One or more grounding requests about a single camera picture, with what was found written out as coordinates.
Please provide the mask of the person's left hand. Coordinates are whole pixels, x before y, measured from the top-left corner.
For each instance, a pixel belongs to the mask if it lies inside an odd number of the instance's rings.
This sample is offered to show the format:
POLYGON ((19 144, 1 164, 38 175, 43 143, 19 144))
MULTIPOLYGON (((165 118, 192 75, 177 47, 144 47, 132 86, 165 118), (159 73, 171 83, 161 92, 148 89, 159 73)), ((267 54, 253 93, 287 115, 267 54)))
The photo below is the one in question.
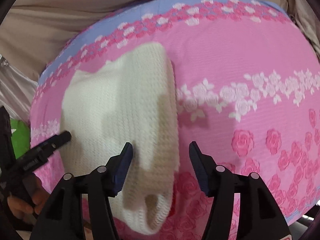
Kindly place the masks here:
POLYGON ((31 199, 34 206, 31 206, 16 194, 10 193, 7 197, 8 207, 14 217, 22 219, 24 222, 31 223, 29 216, 39 215, 46 204, 50 194, 43 188, 42 181, 35 174, 29 176, 33 182, 33 194, 31 199))

